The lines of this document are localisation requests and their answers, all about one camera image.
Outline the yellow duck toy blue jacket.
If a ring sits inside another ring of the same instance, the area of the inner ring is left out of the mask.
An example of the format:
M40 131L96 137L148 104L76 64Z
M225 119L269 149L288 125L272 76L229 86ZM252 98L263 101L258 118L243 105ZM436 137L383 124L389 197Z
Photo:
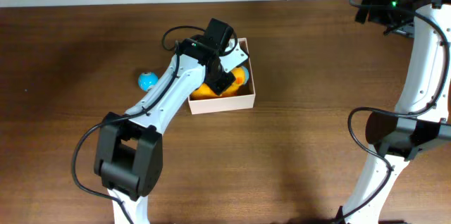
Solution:
M249 70L245 66L235 67L231 73L235 77L233 82L234 87L241 87L246 85L249 80Z

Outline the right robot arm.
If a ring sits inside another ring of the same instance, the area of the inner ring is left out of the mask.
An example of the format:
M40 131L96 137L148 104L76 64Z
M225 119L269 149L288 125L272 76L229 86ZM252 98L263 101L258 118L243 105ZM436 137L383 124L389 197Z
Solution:
M450 142L450 0L349 0L358 23L385 27L414 40L407 77L394 111L358 107L369 113L364 169L334 223L378 223L399 174L425 151Z

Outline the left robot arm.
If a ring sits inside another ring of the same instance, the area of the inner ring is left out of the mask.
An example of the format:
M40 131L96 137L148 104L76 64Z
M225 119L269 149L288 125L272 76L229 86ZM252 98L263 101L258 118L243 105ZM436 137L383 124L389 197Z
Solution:
M116 223L148 223L147 197L163 168L168 124L202 85L222 95L236 80L232 70L248 59L234 29L217 19L173 50L171 64L145 97L121 116L108 113L99 127L94 172L108 190Z

